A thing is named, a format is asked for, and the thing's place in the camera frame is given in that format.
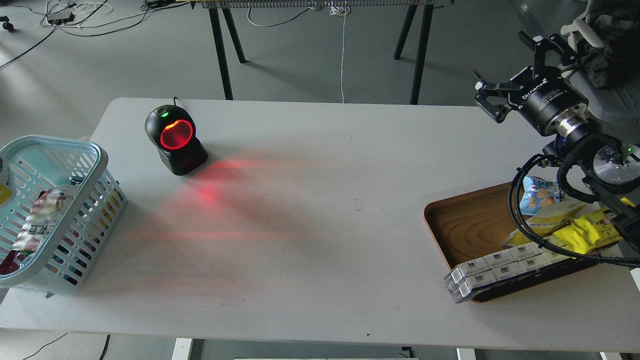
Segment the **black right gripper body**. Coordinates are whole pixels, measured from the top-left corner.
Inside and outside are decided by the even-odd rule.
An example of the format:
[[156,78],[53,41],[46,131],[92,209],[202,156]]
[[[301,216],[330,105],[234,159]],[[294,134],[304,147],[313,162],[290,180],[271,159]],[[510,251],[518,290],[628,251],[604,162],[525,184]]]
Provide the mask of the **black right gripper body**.
[[517,89],[510,92],[507,103],[542,136],[556,134],[559,120],[553,118],[568,109],[585,111],[588,100],[562,76],[557,67],[545,67],[535,77],[531,67],[510,78]]

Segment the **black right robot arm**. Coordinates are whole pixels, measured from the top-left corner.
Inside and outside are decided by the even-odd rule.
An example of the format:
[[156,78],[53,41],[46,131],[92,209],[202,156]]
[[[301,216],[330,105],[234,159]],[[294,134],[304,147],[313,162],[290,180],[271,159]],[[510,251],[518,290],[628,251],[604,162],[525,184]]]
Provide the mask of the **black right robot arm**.
[[638,146],[604,134],[594,119],[585,117],[588,100],[563,77],[579,67],[579,55],[559,34],[534,39],[521,31],[519,38],[534,53],[532,65],[507,82],[487,82],[473,72],[475,104],[496,123],[515,111],[542,137],[555,137],[518,169],[510,196],[519,193],[533,166],[557,167],[560,189],[571,198],[608,207],[622,239],[638,251],[639,205],[622,201],[639,187]]

